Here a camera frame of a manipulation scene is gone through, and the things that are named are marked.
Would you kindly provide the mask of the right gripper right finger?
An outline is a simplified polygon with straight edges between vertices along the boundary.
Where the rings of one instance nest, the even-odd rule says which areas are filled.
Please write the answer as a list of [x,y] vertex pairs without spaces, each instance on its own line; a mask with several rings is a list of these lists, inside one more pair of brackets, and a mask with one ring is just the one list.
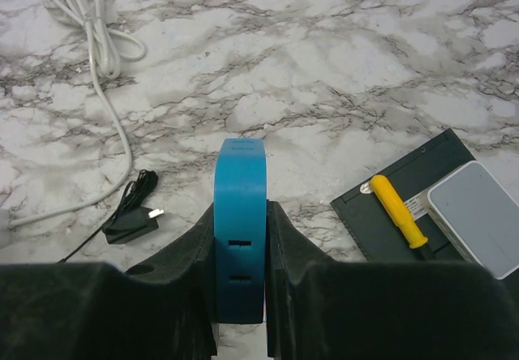
[[268,356],[515,359],[518,310],[474,264],[345,263],[267,209]]

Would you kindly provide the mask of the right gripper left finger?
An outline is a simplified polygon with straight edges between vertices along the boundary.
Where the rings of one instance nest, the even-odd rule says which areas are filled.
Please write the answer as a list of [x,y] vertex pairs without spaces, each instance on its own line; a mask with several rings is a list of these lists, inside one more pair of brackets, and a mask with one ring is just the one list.
[[4,264],[4,359],[210,359],[217,352],[213,211],[121,271]]

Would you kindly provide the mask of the blue charger plug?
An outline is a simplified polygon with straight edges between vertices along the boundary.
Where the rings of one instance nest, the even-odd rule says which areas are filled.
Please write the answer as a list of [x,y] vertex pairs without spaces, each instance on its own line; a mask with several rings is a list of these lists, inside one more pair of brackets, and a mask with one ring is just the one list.
[[260,324],[264,318],[267,164],[261,139],[226,139],[214,182],[217,319]]

